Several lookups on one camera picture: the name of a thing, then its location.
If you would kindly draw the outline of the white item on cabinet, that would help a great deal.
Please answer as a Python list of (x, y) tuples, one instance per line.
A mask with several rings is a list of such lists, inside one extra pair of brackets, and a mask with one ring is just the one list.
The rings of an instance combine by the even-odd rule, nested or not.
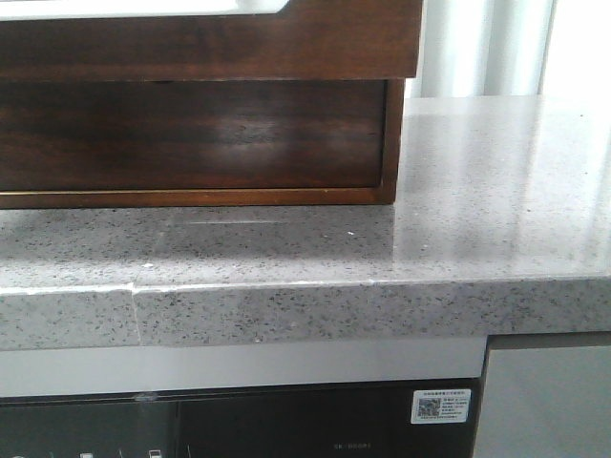
[(275, 14), (285, 0), (2, 1), (1, 21)]

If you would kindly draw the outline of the black built-in appliance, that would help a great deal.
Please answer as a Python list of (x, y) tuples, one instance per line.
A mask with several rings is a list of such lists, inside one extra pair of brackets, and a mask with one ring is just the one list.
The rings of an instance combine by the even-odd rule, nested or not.
[[(472, 391), (466, 423), (413, 425), (415, 390)], [(5, 457), (469, 457), (480, 381), (5, 397)]]

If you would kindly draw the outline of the white QR code sticker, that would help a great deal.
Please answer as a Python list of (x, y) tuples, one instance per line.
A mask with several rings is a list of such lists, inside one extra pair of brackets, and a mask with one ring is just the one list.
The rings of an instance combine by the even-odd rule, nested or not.
[(415, 390), (412, 397), (411, 423), (439, 425), (466, 423), (472, 391), (464, 389)]

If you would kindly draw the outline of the grey cabinet door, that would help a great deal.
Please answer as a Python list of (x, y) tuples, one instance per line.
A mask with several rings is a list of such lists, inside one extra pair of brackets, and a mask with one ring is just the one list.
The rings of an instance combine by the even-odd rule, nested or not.
[(492, 350), (475, 457), (608, 457), (608, 346)]

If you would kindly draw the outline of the white curtain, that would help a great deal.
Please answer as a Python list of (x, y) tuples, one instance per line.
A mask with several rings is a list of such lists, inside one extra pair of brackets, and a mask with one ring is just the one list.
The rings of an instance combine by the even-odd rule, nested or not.
[(555, 1), (426, 1), (406, 98), (539, 94)]

